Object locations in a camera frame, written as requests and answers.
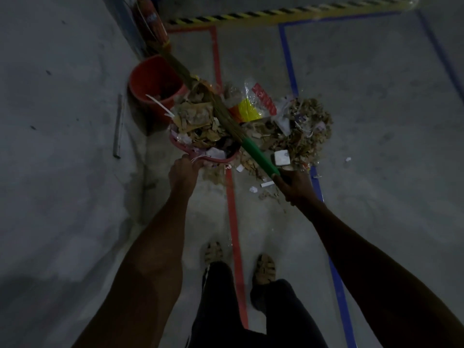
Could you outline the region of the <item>person's sandal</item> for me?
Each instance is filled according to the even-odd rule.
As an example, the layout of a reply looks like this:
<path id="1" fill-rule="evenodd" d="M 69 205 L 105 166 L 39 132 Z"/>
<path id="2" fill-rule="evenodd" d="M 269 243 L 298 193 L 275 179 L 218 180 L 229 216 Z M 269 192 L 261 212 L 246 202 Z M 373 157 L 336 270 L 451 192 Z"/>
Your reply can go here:
<path id="1" fill-rule="evenodd" d="M 258 256 L 254 270 L 252 285 L 267 285 L 276 280 L 276 265 L 271 256 L 262 253 Z"/>
<path id="2" fill-rule="evenodd" d="M 208 267 L 212 263 L 222 262 L 224 259 L 223 249 L 218 241 L 209 242 L 206 246 L 204 262 L 205 266 Z"/>

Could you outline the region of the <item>person's right hand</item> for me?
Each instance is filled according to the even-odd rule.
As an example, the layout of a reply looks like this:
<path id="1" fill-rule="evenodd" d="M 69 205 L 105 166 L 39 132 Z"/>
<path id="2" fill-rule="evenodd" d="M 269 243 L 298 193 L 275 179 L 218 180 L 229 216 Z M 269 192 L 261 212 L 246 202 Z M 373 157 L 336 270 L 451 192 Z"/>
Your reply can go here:
<path id="1" fill-rule="evenodd" d="M 318 202 L 318 198 L 314 189 L 312 187 L 312 183 L 310 181 L 310 177 L 303 172 L 295 172 L 295 176 L 293 177 L 293 186 L 295 189 L 295 198 L 294 202 L 297 207 L 300 207 L 304 204 L 316 204 Z"/>

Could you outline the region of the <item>person's left sandal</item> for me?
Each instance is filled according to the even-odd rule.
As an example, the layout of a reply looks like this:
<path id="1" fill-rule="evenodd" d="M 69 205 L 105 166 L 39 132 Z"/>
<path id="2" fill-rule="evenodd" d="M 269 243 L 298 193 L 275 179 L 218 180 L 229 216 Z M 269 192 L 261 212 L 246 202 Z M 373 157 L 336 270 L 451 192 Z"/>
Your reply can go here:
<path id="1" fill-rule="evenodd" d="M 205 266 L 208 267 L 212 263 L 222 262 L 224 259 L 223 249 L 218 241 L 209 242 L 206 246 L 204 262 Z"/>

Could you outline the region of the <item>clear plastic bag red label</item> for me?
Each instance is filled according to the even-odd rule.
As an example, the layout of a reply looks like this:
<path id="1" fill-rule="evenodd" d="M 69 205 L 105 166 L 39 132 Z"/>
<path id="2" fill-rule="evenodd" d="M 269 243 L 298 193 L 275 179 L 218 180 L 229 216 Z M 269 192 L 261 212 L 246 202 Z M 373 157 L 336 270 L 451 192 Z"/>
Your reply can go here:
<path id="1" fill-rule="evenodd" d="M 270 119 L 285 136 L 291 134 L 290 105 L 293 95 L 272 99 L 253 78 L 248 78 L 241 87 L 226 83 L 223 89 L 224 103 L 239 123 Z"/>

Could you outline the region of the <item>yellow black striped barrier strip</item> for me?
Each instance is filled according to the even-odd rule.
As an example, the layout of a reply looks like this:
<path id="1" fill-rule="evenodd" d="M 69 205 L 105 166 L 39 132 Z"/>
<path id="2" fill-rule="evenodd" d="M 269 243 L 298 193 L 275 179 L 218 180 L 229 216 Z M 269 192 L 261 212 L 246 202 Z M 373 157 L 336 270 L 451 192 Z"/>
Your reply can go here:
<path id="1" fill-rule="evenodd" d="M 378 13 L 405 12 L 416 8 L 420 0 L 360 0 L 319 5 L 280 8 L 263 11 L 224 13 L 218 15 L 179 17 L 167 21 L 169 29 L 196 29 L 229 24 L 277 24 L 306 20 L 364 16 Z"/>

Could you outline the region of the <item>green handled grass broom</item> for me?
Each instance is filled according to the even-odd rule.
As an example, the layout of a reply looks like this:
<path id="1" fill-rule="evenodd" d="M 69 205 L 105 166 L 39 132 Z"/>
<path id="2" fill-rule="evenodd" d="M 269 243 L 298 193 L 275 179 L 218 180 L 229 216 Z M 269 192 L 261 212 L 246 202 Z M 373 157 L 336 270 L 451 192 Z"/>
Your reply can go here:
<path id="1" fill-rule="evenodd" d="M 274 175 L 280 175 L 279 169 L 274 166 L 271 160 L 265 156 L 257 144 L 246 134 L 238 122 L 235 121 L 227 107 L 224 105 L 221 97 L 209 89 L 200 80 L 196 80 L 190 71 L 170 52 L 166 51 L 159 43 L 147 41 L 147 46 L 157 51 L 170 65 L 170 67 L 181 78 L 185 86 L 192 90 L 198 88 L 204 93 L 204 98 L 213 106 L 213 114 L 218 118 L 221 126 L 238 142 L 241 147 L 252 157 L 264 172 L 273 178 Z"/>

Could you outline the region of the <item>person's right sandal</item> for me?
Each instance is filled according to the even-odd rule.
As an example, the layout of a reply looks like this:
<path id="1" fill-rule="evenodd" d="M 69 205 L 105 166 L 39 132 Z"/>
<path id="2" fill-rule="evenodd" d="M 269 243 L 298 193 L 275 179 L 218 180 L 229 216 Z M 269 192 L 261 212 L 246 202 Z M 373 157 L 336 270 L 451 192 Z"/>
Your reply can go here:
<path id="1" fill-rule="evenodd" d="M 276 265 L 271 256 L 262 253 L 258 256 L 254 270 L 252 285 L 267 285 L 276 280 Z"/>

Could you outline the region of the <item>person's left forearm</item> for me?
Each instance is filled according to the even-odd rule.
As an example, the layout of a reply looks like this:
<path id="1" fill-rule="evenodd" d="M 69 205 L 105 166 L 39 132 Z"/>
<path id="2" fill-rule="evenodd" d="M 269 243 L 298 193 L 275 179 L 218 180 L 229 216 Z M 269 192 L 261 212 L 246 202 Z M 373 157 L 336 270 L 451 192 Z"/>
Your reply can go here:
<path id="1" fill-rule="evenodd" d="M 192 192 L 182 185 L 171 191 L 127 252 L 101 307 L 72 348 L 158 348 L 182 288 Z"/>

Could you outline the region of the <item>white plastic strip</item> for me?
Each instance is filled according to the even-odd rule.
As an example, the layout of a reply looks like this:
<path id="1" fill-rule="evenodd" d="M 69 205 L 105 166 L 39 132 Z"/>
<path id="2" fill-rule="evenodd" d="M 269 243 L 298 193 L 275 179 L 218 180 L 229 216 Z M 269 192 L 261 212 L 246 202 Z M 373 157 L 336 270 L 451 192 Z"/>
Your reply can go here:
<path id="1" fill-rule="evenodd" d="M 153 101 L 154 103 L 156 103 L 160 108 L 162 108 L 162 110 L 164 111 L 164 115 L 167 116 L 167 117 L 170 117 L 170 118 L 174 118 L 175 115 L 171 112 L 171 110 L 169 110 L 168 108 L 166 108 L 160 101 L 158 101 L 157 99 L 155 99 L 153 96 L 149 95 L 149 94 L 146 94 L 146 97 L 148 97 L 151 101 Z"/>

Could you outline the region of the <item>pile of dry leaf litter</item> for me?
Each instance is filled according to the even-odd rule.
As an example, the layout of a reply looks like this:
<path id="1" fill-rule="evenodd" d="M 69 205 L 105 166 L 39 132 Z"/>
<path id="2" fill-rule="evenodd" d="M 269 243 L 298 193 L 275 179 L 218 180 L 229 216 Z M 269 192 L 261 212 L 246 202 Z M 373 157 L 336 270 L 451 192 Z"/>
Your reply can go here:
<path id="1" fill-rule="evenodd" d="M 215 89 L 204 81 L 194 81 L 186 94 L 177 96 L 174 106 L 165 109 L 171 119 L 172 143 L 192 159 L 205 160 L 224 169 L 235 166 L 262 181 L 265 188 L 279 175 L 279 169 L 310 173 L 318 164 L 322 145 L 331 137 L 331 114 L 316 98 L 292 95 L 273 100 L 255 80 L 241 87 L 229 83 L 219 92 L 230 116 L 237 122 L 239 136 L 222 124 L 215 112 Z"/>

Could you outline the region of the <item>grey metal bar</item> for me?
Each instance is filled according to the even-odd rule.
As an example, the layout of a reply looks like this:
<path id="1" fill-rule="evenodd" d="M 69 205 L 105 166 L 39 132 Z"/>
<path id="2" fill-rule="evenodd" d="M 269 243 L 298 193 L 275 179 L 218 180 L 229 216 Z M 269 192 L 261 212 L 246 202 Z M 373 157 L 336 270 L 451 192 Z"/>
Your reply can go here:
<path id="1" fill-rule="evenodd" d="M 116 125 L 113 136 L 112 156 L 116 159 L 121 159 L 121 139 L 123 134 L 123 119 L 124 119 L 124 100 L 121 93 L 117 97 L 117 114 Z"/>

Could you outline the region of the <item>red plastic bucket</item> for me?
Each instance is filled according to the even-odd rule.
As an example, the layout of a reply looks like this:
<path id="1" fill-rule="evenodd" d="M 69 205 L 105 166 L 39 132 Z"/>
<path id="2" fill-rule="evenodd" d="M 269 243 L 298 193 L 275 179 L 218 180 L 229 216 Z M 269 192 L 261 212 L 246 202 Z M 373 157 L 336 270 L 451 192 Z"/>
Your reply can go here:
<path id="1" fill-rule="evenodd" d="M 181 78 L 160 55 L 149 57 L 132 69 L 129 76 L 129 90 L 154 121 L 162 124 L 169 124 L 171 119 L 165 116 L 162 108 L 146 97 L 146 94 L 171 109 L 174 100 L 188 92 Z"/>

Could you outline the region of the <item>person's right forearm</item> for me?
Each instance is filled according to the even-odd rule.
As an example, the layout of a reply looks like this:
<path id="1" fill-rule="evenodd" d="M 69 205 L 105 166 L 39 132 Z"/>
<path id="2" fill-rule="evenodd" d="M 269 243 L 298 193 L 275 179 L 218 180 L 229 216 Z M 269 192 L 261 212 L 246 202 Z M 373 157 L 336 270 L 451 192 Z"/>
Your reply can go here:
<path id="1" fill-rule="evenodd" d="M 415 275 L 315 198 L 294 204 L 313 224 L 383 348 L 464 348 L 464 325 Z"/>

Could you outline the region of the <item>person's left hand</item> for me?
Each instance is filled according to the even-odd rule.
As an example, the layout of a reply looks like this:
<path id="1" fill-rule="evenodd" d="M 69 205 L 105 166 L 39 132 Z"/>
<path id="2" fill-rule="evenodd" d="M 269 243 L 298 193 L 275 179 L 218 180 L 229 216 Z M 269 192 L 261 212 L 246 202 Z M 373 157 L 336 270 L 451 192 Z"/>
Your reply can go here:
<path id="1" fill-rule="evenodd" d="M 168 174 L 171 194 L 191 196 L 203 166 L 203 160 L 192 159 L 188 154 L 176 159 Z"/>

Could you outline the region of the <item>pink plastic dustpan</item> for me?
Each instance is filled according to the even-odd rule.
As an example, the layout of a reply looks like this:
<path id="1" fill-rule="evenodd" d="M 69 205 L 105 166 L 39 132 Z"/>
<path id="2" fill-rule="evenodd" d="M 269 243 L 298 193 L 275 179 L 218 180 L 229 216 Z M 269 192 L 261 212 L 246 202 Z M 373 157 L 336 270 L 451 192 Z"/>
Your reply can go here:
<path id="1" fill-rule="evenodd" d="M 193 146 L 193 143 L 188 139 L 187 134 L 179 133 L 178 127 L 171 123 L 167 128 L 167 136 L 169 141 L 178 150 L 187 154 L 191 161 L 204 160 L 212 164 L 230 164 L 239 155 L 240 145 L 234 143 L 228 150 L 220 150 L 216 147 L 202 149 Z"/>

